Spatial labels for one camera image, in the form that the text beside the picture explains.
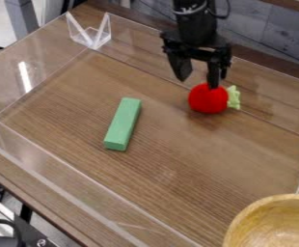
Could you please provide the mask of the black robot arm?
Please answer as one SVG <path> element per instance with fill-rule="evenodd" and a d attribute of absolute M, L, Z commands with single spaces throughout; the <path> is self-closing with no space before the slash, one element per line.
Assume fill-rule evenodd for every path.
<path fill-rule="evenodd" d="M 216 32 L 218 19 L 228 18 L 231 3 L 227 3 L 227 13 L 218 14 L 215 0 L 172 0 L 172 12 L 176 28 L 164 31 L 160 38 L 175 77 L 184 81 L 194 71 L 192 60 L 203 61 L 206 82 L 214 90 L 232 64 L 232 46 Z"/>

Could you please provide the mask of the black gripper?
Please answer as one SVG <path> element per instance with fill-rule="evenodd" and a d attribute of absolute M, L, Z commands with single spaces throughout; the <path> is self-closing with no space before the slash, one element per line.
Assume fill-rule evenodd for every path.
<path fill-rule="evenodd" d="M 207 84 L 211 89 L 216 89 L 232 65 L 232 45 L 218 33 L 200 44 L 183 41 L 176 30 L 161 32 L 160 38 L 178 80 L 186 81 L 194 71 L 191 61 L 198 60 L 207 63 Z"/>

